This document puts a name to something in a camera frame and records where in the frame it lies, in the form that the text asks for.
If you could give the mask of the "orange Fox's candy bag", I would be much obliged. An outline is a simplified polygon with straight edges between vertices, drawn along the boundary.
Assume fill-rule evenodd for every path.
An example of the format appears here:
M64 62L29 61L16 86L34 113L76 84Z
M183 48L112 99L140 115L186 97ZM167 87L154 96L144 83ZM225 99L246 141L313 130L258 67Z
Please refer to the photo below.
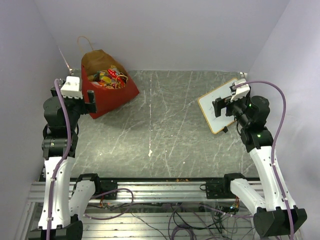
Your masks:
M88 80L94 85L104 87L107 89L117 89L117 80L111 76L107 71L97 71L93 75L89 75Z

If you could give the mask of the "red nut mix snack bag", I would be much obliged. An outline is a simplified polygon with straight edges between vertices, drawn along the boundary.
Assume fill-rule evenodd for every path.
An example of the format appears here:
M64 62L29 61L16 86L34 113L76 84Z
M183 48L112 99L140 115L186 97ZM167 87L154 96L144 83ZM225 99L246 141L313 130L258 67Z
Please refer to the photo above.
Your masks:
M128 77L120 72L115 65L111 65L107 70L107 73L107 76L110 79L108 84L114 89L121 89L127 84Z

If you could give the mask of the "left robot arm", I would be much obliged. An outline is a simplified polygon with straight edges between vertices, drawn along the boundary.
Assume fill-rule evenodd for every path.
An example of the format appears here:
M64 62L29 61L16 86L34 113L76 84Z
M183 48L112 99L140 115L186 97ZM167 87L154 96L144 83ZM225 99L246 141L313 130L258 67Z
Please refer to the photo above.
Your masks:
M83 98L58 96L43 104L44 118L42 151L45 169L43 209L38 227L31 230L29 240L80 240L83 236L82 218L90 199L102 193L96 173L86 173L76 181L70 193L70 178L75 164L78 143L78 120L81 115L97 111L95 94L89 90L89 102Z

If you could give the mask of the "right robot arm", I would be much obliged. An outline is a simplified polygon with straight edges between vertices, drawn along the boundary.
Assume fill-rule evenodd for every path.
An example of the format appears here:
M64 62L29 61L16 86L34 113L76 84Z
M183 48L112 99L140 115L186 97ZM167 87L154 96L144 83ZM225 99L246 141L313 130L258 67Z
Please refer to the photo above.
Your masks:
M269 101L262 96L246 96L236 101L231 97L212 102L214 114L233 116L241 126L240 138L257 169L264 195L249 185L240 173L224 176L220 186L226 198L236 195L253 215L253 225L260 238L294 234L307 220L307 212L298 208L292 199L278 165L276 151L272 148L274 138L265 126L270 113Z

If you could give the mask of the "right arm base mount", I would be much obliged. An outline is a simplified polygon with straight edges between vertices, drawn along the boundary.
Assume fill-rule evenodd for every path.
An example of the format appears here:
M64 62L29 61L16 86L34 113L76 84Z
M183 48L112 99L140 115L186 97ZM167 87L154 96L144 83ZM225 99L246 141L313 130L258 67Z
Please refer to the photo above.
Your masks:
M224 185L222 183L206 182L199 186L201 191L205 192L206 198L212 199L230 199L234 195L232 193L226 192Z

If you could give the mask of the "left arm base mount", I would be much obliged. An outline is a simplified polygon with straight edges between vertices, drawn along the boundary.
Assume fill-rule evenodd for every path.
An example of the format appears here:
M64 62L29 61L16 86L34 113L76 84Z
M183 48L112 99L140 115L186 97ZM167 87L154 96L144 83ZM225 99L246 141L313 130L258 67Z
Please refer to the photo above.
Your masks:
M100 182L100 193L110 192L118 188L118 183L114 180L101 180ZM112 192L106 195L101 195L98 197L100 200L115 200L117 198L117 192Z

